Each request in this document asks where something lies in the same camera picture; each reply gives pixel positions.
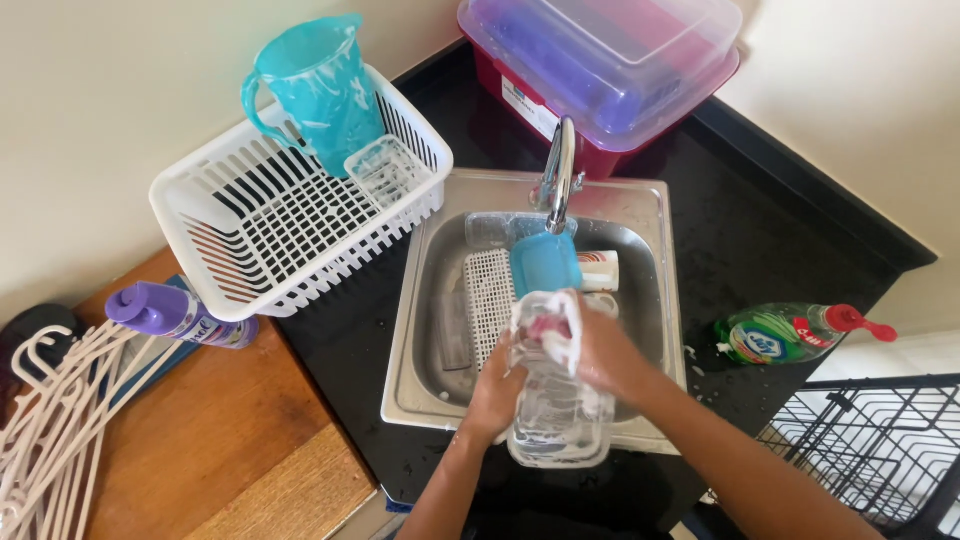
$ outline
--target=black countertop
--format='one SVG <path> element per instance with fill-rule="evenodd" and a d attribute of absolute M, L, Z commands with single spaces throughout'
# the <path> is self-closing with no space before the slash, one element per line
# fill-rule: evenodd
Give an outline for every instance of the black countertop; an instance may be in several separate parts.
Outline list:
<path fill-rule="evenodd" d="M 456 165 L 542 171 L 547 145 L 476 82 L 468 47 L 397 86 L 453 149 Z M 758 433 L 820 362 L 738 366 L 709 327 L 768 302 L 868 310 L 933 255 L 819 171 L 710 100 L 617 176 L 668 184 L 691 395 Z M 380 402 L 409 237 L 278 323 L 349 438 L 395 501 L 415 503 L 452 433 L 385 424 Z M 699 375 L 693 366 L 705 373 Z M 615 529 L 671 529 L 707 487 L 682 458 L 613 451 L 598 467 L 517 465 L 487 452 L 474 509 L 535 510 Z"/>

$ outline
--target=faucet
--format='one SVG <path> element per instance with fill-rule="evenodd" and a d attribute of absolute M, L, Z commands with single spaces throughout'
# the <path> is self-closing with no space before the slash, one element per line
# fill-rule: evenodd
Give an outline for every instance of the faucet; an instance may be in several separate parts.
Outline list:
<path fill-rule="evenodd" d="M 560 234 L 566 227 L 566 207 L 570 202 L 570 194 L 580 191 L 584 181 L 584 174 L 580 173 L 576 182 L 573 180 L 573 157 L 576 153 L 576 131 L 573 128 L 573 118 L 564 116 L 557 131 L 553 134 L 553 146 L 550 147 L 550 156 L 546 161 L 546 171 L 540 179 L 540 185 L 530 192 L 530 205 L 539 211 L 550 210 L 546 218 L 546 231 L 551 234 Z M 550 195 L 553 195 L 553 204 L 550 204 Z"/>

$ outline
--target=purple spray can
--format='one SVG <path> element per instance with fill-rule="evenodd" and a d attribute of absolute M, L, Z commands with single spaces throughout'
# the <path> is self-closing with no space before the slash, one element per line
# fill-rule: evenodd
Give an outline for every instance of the purple spray can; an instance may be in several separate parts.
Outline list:
<path fill-rule="evenodd" d="M 107 317 L 131 329 L 203 345 L 243 349 L 260 330 L 256 317 L 239 323 L 214 318 L 189 291 L 138 282 L 107 299 Z"/>

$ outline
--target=stainless steel sink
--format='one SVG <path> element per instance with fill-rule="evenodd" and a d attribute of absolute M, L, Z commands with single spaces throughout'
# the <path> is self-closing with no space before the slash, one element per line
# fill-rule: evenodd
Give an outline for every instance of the stainless steel sink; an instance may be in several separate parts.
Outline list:
<path fill-rule="evenodd" d="M 455 430 L 467 412 L 476 369 L 444 371 L 434 336 L 432 302 L 464 290 L 470 248 L 466 217 L 475 212 L 530 212 L 539 174 L 454 169 L 444 205 L 413 232 L 400 296 L 381 414 L 385 422 Z M 637 347 L 684 390 L 684 352 L 666 184 L 617 180 L 584 184 L 570 198 L 578 251 L 620 257 L 620 321 Z M 617 404 L 612 444 L 661 454 L 677 451 L 645 418 Z"/>

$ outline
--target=person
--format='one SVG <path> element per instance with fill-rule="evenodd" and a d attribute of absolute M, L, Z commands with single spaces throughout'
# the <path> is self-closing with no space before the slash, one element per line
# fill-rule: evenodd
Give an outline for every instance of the person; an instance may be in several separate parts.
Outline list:
<path fill-rule="evenodd" d="M 753 540 L 882 538 L 807 475 L 690 398 L 607 315 L 586 308 L 578 377 L 656 425 Z M 484 364 L 460 428 L 396 540 L 461 537 L 483 455 L 514 421 L 527 371 L 508 373 L 507 340 Z"/>

